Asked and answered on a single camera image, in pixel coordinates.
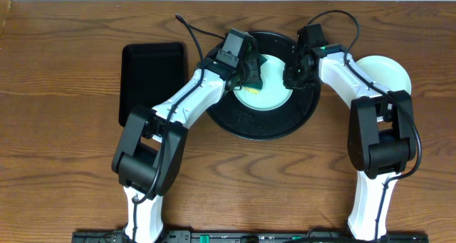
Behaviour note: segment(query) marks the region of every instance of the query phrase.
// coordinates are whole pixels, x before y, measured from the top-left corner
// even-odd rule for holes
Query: black plate
[[[257,40],[259,52],[294,62],[296,42],[279,33],[250,31]],[[216,48],[223,47],[223,42]],[[293,90],[283,105],[260,111],[246,107],[233,92],[229,92],[207,112],[220,127],[239,137],[252,140],[271,140],[284,137],[300,128],[314,113],[320,98],[320,87]]]

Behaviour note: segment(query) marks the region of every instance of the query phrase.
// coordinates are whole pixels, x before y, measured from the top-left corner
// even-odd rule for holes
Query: yellow object
[[[256,88],[250,88],[250,87],[245,87],[244,86],[244,89],[246,91],[248,91],[249,93],[253,93],[253,94],[258,94],[260,92],[260,90],[256,89]]]

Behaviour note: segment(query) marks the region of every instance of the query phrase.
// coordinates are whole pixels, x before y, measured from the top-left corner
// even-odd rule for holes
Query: black bracket
[[[203,62],[206,68],[227,82],[225,89],[232,91],[242,85],[259,83],[260,67],[266,59],[259,55],[257,40],[253,36],[231,29],[222,47],[212,49]]]
[[[180,123],[169,123],[167,134],[164,121],[148,108],[137,106],[128,116],[120,136],[111,169],[119,174],[119,183],[146,193],[157,172],[158,158],[165,151],[155,194],[163,196],[171,187],[180,169],[188,129]],[[158,151],[141,142],[141,137],[160,135],[167,138],[165,149]]]
[[[412,99],[406,91],[388,93],[413,119]],[[387,172],[402,172],[415,157],[413,131],[405,116],[383,96],[351,101],[348,128],[348,155],[353,166],[370,179]],[[377,117],[392,127],[379,131]]]
[[[284,86],[288,89],[319,87],[318,59],[311,50],[328,45],[321,25],[312,24],[299,29],[297,44],[294,62],[285,64]]]

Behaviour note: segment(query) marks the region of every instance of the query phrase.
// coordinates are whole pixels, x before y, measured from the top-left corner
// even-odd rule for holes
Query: green connector
[[[209,235],[199,236],[199,243],[209,243]]]

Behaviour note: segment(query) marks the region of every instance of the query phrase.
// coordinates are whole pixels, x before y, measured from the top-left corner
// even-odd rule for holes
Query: black wire
[[[122,232],[122,231],[116,230],[116,231],[113,231],[113,232],[105,233],[105,234],[101,235],[101,237],[98,239],[98,243],[101,242],[101,239],[105,239],[106,236],[112,235],[112,234],[116,234],[116,233],[120,233],[120,232]]]
[[[300,238],[300,239],[292,239],[289,241],[285,241],[283,243],[305,243],[305,242],[347,242],[347,243],[366,243],[369,241],[360,240],[360,239],[352,239],[352,238],[344,238],[344,237],[312,237],[312,238]]]
[[[329,14],[329,13],[342,13],[342,14],[345,14],[347,16],[349,16],[353,22],[355,22],[355,25],[356,25],[356,37],[354,38],[354,40],[351,42],[350,46],[346,49],[345,53],[343,54],[343,62],[345,63],[345,65],[348,67],[348,69],[350,69],[350,71],[355,75],[357,76],[361,81],[363,81],[363,83],[365,83],[369,88],[371,88],[372,90],[376,91],[377,93],[381,94],[383,97],[387,98],[388,101],[393,104],[404,116],[405,116],[405,119],[407,120],[407,123],[408,125],[412,128],[412,131],[413,131],[413,137],[415,138],[415,142],[416,142],[416,145],[417,145],[417,157],[416,157],[416,163],[415,165],[413,166],[413,168],[403,174],[403,175],[398,175],[398,176],[395,176],[395,177],[391,177],[391,178],[388,178],[384,183],[383,183],[383,192],[382,192],[382,197],[380,199],[380,206],[378,207],[378,213],[377,213],[377,218],[375,219],[375,237],[374,237],[374,240],[377,240],[378,238],[378,223],[380,221],[380,216],[381,216],[381,212],[382,212],[382,208],[383,208],[383,203],[385,202],[385,195],[386,195],[386,190],[388,189],[388,183],[390,183],[391,181],[393,180],[401,180],[401,179],[404,179],[404,178],[407,178],[411,175],[413,175],[419,168],[420,166],[420,163],[421,163],[421,158],[422,158],[422,152],[423,152],[423,149],[422,149],[422,146],[421,146],[421,139],[420,139],[420,134],[418,133],[418,129],[416,128],[416,125],[415,123],[413,122],[413,119],[410,117],[410,115],[408,114],[408,112],[404,109],[404,107],[402,105],[400,105],[393,97],[391,97],[390,95],[388,95],[387,93],[383,92],[382,90],[376,88],[373,84],[374,82],[368,82],[365,78],[363,78],[359,73],[357,73],[350,65],[350,61],[347,60],[347,55],[348,55],[348,52],[350,51],[351,47],[355,44],[356,40],[358,40],[358,37],[359,37],[359,34],[360,34],[360,31],[361,31],[361,28],[359,26],[359,23],[358,23],[358,20],[353,16],[351,15],[350,13],[348,13],[347,11],[341,11],[341,10],[331,10],[331,11],[325,11],[323,12],[322,14],[319,14],[317,16],[315,16],[313,19],[311,19],[307,24],[311,24],[313,21],[315,21],[317,18],[323,16],[323,15],[326,15],[326,14]]]
[[[182,18],[179,14],[175,14],[176,19],[185,25],[187,30],[189,31],[191,37],[193,38],[193,41],[195,42],[195,45],[198,49],[198,54],[199,54],[199,59],[201,60],[201,76],[199,77],[199,80],[193,88],[191,88],[189,91],[186,92],[182,97],[179,98],[173,105],[171,105],[170,112],[168,113],[168,116],[166,117],[165,124],[163,125],[164,130],[162,134],[162,145],[160,147],[160,155],[158,158],[158,166],[157,166],[157,172],[155,173],[154,180],[152,181],[152,186],[150,186],[150,189],[147,191],[147,193],[142,197],[142,199],[137,200],[137,197],[133,198],[133,236],[132,236],[132,241],[135,242],[136,240],[136,229],[138,228],[136,225],[136,212],[137,212],[137,206],[141,203],[143,203],[146,199],[154,198],[155,195],[152,195],[153,192],[155,191],[155,188],[157,187],[158,183],[158,178],[160,177],[160,174],[162,172],[162,164],[163,164],[163,159],[165,156],[165,146],[166,146],[166,135],[168,133],[168,125],[170,124],[170,120],[172,117],[172,114],[176,111],[176,108],[179,106],[179,104],[186,98],[188,95],[190,95],[194,90],[196,90],[198,87],[201,86],[201,83],[204,79],[204,58],[202,56],[202,51],[201,51],[201,46],[200,43],[198,43],[198,40],[196,36],[193,34],[192,27]]]
[[[208,36],[214,36],[214,37],[220,38],[220,39],[222,39],[222,40],[225,40],[225,37],[219,36],[219,35],[216,34],[216,33],[211,33],[211,32],[208,32],[208,31],[204,31],[204,30],[199,29],[199,28],[197,28],[197,27],[194,27],[194,26],[192,26],[192,25],[188,25],[188,26],[189,26],[191,29],[193,29],[193,30],[195,30],[195,31],[198,31],[198,32],[200,32],[200,33],[204,33],[204,34],[207,34]]]
[[[313,227],[312,229],[310,229],[310,230],[307,232],[306,237],[310,237],[311,234],[312,234],[312,232],[314,232],[315,229],[324,229],[324,230],[326,230],[326,228],[323,227],[323,226],[315,226],[315,227]],[[329,236],[330,236],[330,237],[333,237],[333,235],[331,234],[330,231],[327,231],[327,232],[329,233]]]

